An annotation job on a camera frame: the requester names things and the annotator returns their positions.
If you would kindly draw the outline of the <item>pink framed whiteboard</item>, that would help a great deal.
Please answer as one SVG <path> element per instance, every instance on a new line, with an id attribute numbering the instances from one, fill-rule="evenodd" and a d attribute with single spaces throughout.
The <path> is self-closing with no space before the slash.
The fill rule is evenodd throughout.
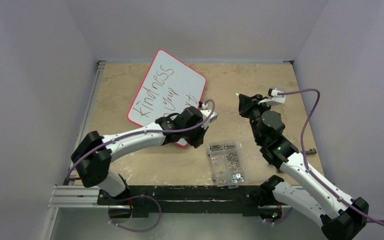
<path id="1" fill-rule="evenodd" d="M 156 52 L 127 112 L 127 119 L 146 126 L 160 117 L 197 107 L 207 79 L 163 49 Z"/>

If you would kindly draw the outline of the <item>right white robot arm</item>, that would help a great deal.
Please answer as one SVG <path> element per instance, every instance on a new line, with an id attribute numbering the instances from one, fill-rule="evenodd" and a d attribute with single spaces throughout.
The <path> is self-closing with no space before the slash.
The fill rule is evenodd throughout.
<path id="1" fill-rule="evenodd" d="M 260 186 L 260 203 L 275 201 L 289 205 L 311 219 L 329 240 L 352 240 L 366 225 L 369 204 L 353 198 L 327 180 L 309 163 L 304 155 L 284 135 L 281 115 L 271 110 L 270 98 L 260 94 L 237 94 L 238 112 L 249 119 L 254 141 L 263 158 L 295 181 L 295 189 L 278 175 L 271 176 Z"/>

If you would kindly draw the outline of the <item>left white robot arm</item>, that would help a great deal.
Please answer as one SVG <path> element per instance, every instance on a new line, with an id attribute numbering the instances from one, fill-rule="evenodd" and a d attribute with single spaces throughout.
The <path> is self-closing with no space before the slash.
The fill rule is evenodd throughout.
<path id="1" fill-rule="evenodd" d="M 218 114 L 214 109 L 185 108 L 136 130 L 100 135 L 89 132 L 71 155 L 70 173 L 76 171 L 85 188 L 98 187 L 109 194 L 118 205 L 129 199 L 128 185 L 120 175 L 110 171 L 110 165 L 121 157 L 151 147 L 164 146 L 185 140 L 198 148 L 210 123 Z"/>

